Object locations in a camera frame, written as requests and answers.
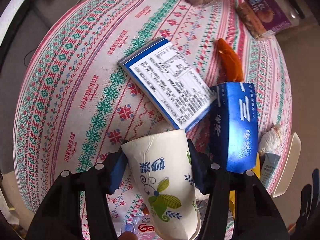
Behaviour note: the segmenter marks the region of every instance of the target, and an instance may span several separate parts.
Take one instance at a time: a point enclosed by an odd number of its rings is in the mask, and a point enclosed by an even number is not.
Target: cardboard box
[[[258,116],[252,83],[226,82],[211,90],[217,99],[210,111],[210,151],[213,162],[243,173],[255,166]]]

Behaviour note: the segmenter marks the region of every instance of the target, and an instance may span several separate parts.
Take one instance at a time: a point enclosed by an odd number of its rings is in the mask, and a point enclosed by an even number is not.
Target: white paper cup
[[[121,147],[156,233],[164,240],[194,239],[201,222],[185,131],[149,135]]]

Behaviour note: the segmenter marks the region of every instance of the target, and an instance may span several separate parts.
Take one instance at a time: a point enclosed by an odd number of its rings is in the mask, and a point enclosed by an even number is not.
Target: tablecloth
[[[224,81],[215,41],[222,37],[237,52],[245,81],[255,84],[259,136],[272,123],[283,127],[271,192],[287,154],[291,86],[276,38],[255,41],[234,10],[240,2],[198,8],[185,0],[87,0],[71,8],[36,50],[18,99],[13,153],[26,206],[35,212],[61,171],[86,171],[125,139],[172,130],[116,64],[155,37],[168,38],[209,87]],[[187,133],[199,151],[206,151],[208,123],[204,118]],[[80,200],[89,239],[84,194]],[[142,214],[129,169],[108,205],[114,221]]]

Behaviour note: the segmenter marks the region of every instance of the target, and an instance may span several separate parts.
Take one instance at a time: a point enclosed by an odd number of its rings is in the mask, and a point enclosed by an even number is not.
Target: orange plush
[[[218,40],[218,52],[228,82],[243,82],[241,61],[223,38]]]

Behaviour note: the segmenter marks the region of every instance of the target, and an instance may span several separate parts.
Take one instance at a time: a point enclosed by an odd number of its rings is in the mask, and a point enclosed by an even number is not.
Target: blue box
[[[217,99],[210,111],[213,162],[243,173],[256,164],[258,116],[252,83],[226,82],[211,90]]]

